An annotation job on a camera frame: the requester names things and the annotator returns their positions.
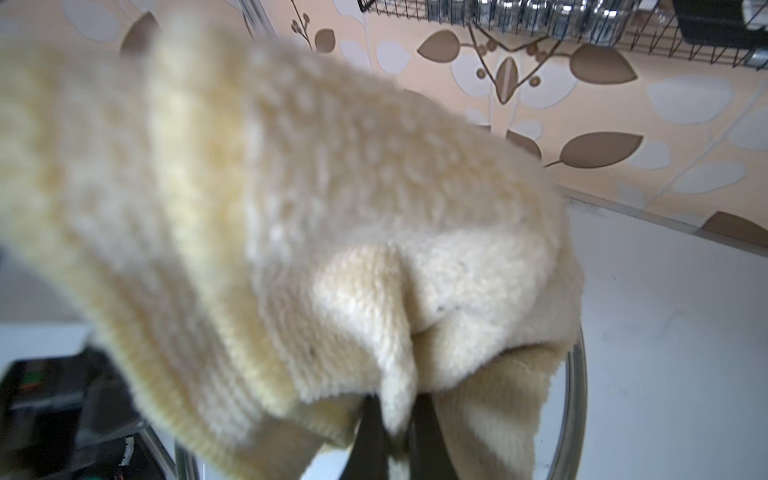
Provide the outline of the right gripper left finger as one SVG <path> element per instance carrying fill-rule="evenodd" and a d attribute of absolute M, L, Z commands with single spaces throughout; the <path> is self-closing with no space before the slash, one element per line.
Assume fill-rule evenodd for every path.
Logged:
<path fill-rule="evenodd" d="M 355 442 L 339 479 L 387 480 L 389 447 L 380 401 L 376 396 L 368 396 L 363 402 Z"/>

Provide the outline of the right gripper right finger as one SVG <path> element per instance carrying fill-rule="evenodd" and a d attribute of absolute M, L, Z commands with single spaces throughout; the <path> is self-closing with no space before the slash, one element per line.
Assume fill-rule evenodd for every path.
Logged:
<path fill-rule="evenodd" d="M 411 413 L 410 479 L 458 480 L 430 394 L 419 394 Z"/>

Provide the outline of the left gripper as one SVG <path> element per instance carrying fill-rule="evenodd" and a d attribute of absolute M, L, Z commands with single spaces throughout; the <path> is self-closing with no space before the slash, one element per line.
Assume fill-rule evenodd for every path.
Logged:
<path fill-rule="evenodd" d="M 4 479 L 171 479 L 174 461 L 108 358 L 19 360 L 1 381 Z"/>

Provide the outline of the glass pot lid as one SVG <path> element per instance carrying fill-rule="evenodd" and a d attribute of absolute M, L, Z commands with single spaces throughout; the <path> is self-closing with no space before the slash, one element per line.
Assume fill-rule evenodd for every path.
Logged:
<path fill-rule="evenodd" d="M 562 424 L 556 449 L 552 454 L 547 477 L 549 479 L 575 479 L 578 474 L 587 419 L 587 366 L 584 354 L 583 336 L 579 335 L 572 351 L 568 353 L 564 367 L 564 400 Z M 406 446 L 410 474 L 410 424 L 407 430 Z M 163 450 L 155 455 L 155 460 L 167 479 L 205 479 L 207 467 L 196 457 L 187 452 L 179 442 L 174 443 L 174 454 L 169 454 L 164 444 Z M 316 455 L 302 477 L 304 479 L 339 479 L 352 447 L 345 450 L 332 450 Z M 461 477 L 456 466 L 454 469 Z"/>

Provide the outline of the yellow cloth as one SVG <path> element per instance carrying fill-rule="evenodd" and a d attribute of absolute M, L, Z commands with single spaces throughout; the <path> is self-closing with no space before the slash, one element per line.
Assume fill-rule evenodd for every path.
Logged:
<path fill-rule="evenodd" d="M 375 395 L 433 397 L 462 479 L 529 479 L 580 327 L 527 151 L 339 61 L 180 16 L 120 57 L 1 41 L 1 243 L 138 408 L 231 479 L 298 479 Z"/>

